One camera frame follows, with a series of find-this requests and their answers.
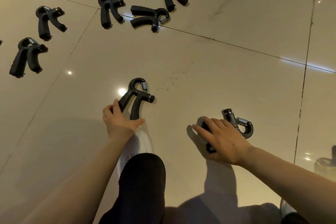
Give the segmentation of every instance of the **white shoe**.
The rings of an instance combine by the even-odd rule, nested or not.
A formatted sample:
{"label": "white shoe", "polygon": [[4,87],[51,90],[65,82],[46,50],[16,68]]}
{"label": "white shoe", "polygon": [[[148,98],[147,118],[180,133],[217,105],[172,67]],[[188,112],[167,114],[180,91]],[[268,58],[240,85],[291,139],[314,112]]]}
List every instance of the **white shoe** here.
{"label": "white shoe", "polygon": [[280,211],[281,211],[281,217],[284,218],[286,215],[290,213],[296,213],[297,211],[290,206],[285,200],[281,199],[280,202]]}
{"label": "white shoe", "polygon": [[153,153],[151,142],[145,132],[137,129],[135,134],[127,142],[117,163],[118,176],[124,169],[126,163],[135,155],[140,153]]}

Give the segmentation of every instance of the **forearm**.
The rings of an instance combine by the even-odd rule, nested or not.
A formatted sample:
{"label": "forearm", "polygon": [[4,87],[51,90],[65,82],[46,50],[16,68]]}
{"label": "forearm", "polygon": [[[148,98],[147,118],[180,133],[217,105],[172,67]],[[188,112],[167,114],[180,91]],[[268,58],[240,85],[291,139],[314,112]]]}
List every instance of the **forearm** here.
{"label": "forearm", "polygon": [[126,142],[110,138],[79,174],[48,196],[23,223],[92,223]]}
{"label": "forearm", "polygon": [[311,224],[336,223],[336,183],[259,148],[252,148],[241,166]]}

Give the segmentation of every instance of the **right hand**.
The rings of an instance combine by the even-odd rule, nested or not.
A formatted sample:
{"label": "right hand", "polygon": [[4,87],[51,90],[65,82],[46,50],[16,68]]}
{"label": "right hand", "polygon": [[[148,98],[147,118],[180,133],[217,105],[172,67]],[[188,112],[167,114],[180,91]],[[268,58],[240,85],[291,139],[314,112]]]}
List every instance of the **right hand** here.
{"label": "right hand", "polygon": [[216,149],[208,159],[241,166],[254,147],[227,120],[202,118],[212,133],[196,124],[192,128]]}

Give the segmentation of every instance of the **left hand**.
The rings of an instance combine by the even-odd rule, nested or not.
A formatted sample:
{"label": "left hand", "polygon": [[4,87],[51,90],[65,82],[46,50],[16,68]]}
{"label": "left hand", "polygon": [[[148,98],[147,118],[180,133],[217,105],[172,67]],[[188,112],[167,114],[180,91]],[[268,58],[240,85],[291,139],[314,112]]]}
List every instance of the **left hand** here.
{"label": "left hand", "polygon": [[145,119],[126,120],[121,113],[118,99],[115,99],[113,105],[108,105],[103,109],[103,120],[107,127],[109,138],[123,137],[129,140],[134,135],[136,129],[144,124]]}

